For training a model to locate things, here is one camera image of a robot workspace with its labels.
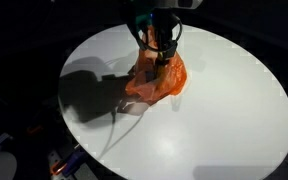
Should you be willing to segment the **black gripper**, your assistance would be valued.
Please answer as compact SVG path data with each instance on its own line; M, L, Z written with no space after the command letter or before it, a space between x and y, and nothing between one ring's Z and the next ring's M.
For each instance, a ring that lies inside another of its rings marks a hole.
M173 39L173 28L177 26L178 18L170 9L154 9L152 23L158 50L155 64L165 66L177 48L177 40Z

